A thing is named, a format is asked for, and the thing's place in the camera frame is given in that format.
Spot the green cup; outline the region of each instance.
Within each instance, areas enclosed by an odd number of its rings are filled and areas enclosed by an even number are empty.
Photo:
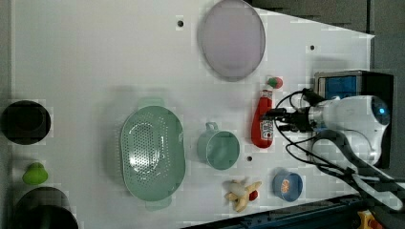
[[[205,124],[206,131],[200,136],[197,152],[201,160],[214,169],[229,169],[239,157],[238,138],[230,132],[219,131],[215,122]]]

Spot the round plate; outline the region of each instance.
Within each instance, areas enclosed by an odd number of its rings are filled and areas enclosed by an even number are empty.
[[[251,74],[262,61],[266,35],[256,10],[241,0],[215,5],[202,24],[202,51],[209,65],[229,80]]]

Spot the ketchup bottle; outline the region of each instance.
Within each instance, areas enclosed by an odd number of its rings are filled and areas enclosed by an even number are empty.
[[[271,109],[273,92],[268,90],[261,91],[259,104],[253,116],[251,138],[253,144],[259,148],[268,148],[273,142],[273,121],[261,120],[260,117]]]

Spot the white table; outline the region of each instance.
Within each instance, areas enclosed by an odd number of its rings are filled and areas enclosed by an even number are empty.
[[[38,101],[53,119],[43,141],[12,144],[14,201],[33,188],[21,176],[35,160],[50,174],[41,186],[68,195],[81,228],[179,228],[353,193],[342,181],[294,160],[278,133],[269,149],[254,147],[251,117],[269,75],[284,79],[274,95],[279,100],[308,87],[316,72],[368,70],[373,37],[258,10],[266,29],[265,57],[253,74],[230,83],[210,70],[197,39],[200,22],[216,2],[13,0],[12,98]],[[184,129],[184,181],[172,204],[155,212],[130,195],[119,167],[120,128],[146,95],[163,97]],[[229,170],[216,171],[197,159],[206,121],[240,140],[240,158]],[[280,167],[304,179],[295,202],[271,193]],[[224,198],[224,184],[234,178],[263,182],[260,197],[241,214]]]

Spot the small bowl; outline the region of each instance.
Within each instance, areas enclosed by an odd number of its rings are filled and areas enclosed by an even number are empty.
[[[51,116],[36,102],[18,101],[1,114],[0,129],[8,140],[20,145],[31,145],[48,134]]]
[[[282,171],[273,179],[274,195],[293,202],[298,199],[303,191],[303,180],[295,173]]]

